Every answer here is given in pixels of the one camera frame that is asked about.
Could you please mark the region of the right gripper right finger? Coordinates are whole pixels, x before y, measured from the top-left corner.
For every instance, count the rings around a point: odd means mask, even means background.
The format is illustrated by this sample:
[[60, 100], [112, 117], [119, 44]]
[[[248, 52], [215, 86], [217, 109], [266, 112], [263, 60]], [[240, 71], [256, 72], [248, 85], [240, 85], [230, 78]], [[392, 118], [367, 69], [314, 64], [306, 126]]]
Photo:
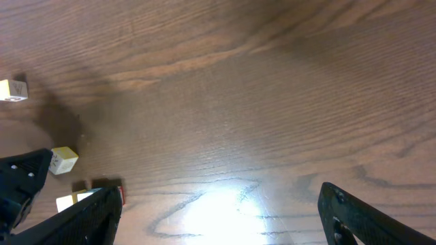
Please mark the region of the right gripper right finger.
[[329, 245], [429, 244], [435, 240], [389, 217], [338, 186], [322, 184], [317, 201]]

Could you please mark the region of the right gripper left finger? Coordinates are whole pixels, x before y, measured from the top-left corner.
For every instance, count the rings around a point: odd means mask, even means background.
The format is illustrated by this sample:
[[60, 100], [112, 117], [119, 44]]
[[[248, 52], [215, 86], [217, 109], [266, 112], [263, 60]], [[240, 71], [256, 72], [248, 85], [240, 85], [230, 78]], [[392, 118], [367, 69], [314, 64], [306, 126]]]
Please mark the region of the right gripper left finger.
[[118, 187], [106, 187], [64, 211], [12, 236], [12, 245], [113, 244], [123, 202]]

